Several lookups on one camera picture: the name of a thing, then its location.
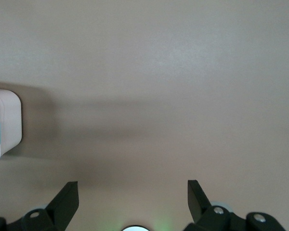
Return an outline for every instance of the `black bracket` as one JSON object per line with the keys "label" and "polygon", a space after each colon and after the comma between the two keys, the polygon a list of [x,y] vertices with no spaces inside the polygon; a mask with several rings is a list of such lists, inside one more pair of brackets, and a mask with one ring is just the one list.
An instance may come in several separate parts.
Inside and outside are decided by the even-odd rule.
{"label": "black bracket", "polygon": [[64,231],[78,205],[77,182],[68,182],[45,209],[34,209],[10,224],[0,218],[0,231]]}
{"label": "black bracket", "polygon": [[224,207],[212,206],[197,180],[188,181],[188,207],[194,223],[184,231],[285,231],[269,214],[252,212],[242,219]]}

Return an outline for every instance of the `white container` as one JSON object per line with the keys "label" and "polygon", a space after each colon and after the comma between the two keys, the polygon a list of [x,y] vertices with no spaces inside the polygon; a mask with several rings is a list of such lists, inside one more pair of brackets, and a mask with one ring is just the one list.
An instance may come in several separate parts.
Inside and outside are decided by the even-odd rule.
{"label": "white container", "polygon": [[16,94],[0,89],[0,157],[22,138],[21,103]]}

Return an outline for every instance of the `silver bolt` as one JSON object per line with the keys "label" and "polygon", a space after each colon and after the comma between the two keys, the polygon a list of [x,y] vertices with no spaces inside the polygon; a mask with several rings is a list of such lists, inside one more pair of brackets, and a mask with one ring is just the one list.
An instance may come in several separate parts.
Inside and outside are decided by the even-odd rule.
{"label": "silver bolt", "polygon": [[265,218],[264,218],[264,216],[262,216],[261,214],[259,214],[259,213],[256,213],[255,215],[254,215],[254,218],[256,219],[256,221],[259,221],[259,222],[265,222],[266,220],[265,220]]}
{"label": "silver bolt", "polygon": [[214,212],[217,213],[217,214],[223,214],[223,209],[220,208],[220,207],[215,207],[214,208]]}

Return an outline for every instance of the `round hole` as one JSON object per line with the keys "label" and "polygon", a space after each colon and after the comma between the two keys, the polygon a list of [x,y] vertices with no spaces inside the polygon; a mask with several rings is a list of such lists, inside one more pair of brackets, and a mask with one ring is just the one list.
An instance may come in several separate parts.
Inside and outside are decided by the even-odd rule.
{"label": "round hole", "polygon": [[36,218],[39,216],[39,212],[34,212],[30,215],[30,218]]}
{"label": "round hole", "polygon": [[148,229],[142,227],[142,226],[129,226],[127,228],[124,228],[122,231],[149,231]]}

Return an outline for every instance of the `gray surface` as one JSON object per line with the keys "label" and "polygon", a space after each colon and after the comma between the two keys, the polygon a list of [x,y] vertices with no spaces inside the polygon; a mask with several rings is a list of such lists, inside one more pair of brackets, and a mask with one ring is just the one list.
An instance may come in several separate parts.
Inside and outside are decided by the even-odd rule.
{"label": "gray surface", "polygon": [[0,0],[0,88],[8,222],[78,180],[69,230],[177,231],[197,179],[289,230],[289,1]]}

